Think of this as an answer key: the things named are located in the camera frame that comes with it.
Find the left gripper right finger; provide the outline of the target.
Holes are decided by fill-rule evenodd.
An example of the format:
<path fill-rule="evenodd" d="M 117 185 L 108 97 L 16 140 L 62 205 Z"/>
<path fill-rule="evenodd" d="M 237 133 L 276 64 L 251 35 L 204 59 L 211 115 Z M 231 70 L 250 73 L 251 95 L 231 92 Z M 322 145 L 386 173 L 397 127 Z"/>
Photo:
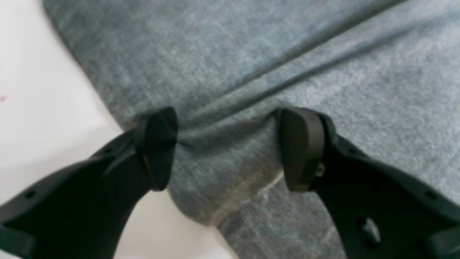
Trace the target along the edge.
<path fill-rule="evenodd" d="M 326 114 L 280 109 L 279 142 L 287 188 L 320 197 L 347 258 L 459 258 L 459 206 L 369 157 Z"/>

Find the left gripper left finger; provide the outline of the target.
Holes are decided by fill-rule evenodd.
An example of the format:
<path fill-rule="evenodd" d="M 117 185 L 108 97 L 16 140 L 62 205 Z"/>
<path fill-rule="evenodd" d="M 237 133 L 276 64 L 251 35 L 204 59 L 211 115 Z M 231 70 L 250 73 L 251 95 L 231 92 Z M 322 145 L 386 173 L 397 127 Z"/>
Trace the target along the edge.
<path fill-rule="evenodd" d="M 112 259 L 136 204 L 171 177 L 174 108 L 137 125 L 86 160 L 54 172 L 1 205 L 1 251 L 21 259 Z"/>

